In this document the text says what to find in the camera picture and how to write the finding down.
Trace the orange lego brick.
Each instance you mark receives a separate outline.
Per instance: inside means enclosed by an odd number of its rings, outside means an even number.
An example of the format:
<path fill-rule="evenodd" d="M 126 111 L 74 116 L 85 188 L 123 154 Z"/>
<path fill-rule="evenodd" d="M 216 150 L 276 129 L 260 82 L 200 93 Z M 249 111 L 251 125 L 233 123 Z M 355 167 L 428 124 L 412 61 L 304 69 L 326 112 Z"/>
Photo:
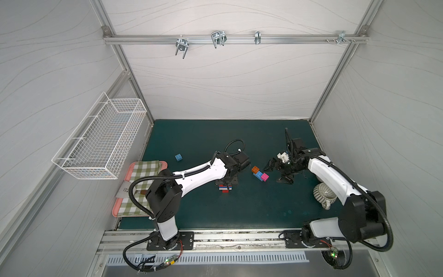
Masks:
<path fill-rule="evenodd" d="M 251 171 L 253 172 L 253 174 L 257 174 L 259 172 L 259 168 L 257 166 L 254 166 Z"/>

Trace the pink lego brick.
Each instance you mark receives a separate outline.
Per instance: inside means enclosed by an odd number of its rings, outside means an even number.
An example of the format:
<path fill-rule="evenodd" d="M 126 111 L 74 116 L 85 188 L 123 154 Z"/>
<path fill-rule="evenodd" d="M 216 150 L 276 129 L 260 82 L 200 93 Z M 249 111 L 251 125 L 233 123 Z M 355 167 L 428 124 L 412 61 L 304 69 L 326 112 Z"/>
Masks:
<path fill-rule="evenodd" d="M 265 173 L 263 173 L 262 175 L 261 175 L 261 179 L 262 179 L 262 181 L 266 181 L 267 179 L 269 178 L 269 176 L 267 175 L 267 174 L 265 174 Z"/>

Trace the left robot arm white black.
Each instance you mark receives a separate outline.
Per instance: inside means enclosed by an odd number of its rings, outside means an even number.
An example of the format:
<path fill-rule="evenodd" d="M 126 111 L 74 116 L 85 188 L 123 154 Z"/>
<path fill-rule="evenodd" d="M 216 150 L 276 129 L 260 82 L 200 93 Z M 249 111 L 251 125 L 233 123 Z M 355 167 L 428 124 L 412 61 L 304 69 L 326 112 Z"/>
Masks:
<path fill-rule="evenodd" d="M 231 155 L 217 151 L 210 161 L 194 168 L 173 173 L 162 170 L 145 194 L 156 227 L 147 249 L 172 250 L 180 243 L 175 216 L 185 195 L 212 181 L 227 184 L 249 165 L 243 152 Z"/>

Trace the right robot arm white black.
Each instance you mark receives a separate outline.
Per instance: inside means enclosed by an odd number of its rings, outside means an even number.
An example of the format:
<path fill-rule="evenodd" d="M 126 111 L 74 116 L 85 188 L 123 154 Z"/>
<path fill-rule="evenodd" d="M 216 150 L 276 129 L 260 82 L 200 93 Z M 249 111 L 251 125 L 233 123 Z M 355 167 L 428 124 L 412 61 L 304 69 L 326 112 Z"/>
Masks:
<path fill-rule="evenodd" d="M 301 171 L 313 173 L 343 208 L 338 217 L 313 220 L 302 227 L 300 240 L 308 248 L 323 238 L 361 243 L 379 252 L 393 247 L 392 226 L 386 214 L 386 200 L 344 173 L 319 148 L 308 148 L 300 138 L 286 135 L 286 151 L 272 158 L 265 171 L 277 170 L 278 182 L 293 184 Z"/>

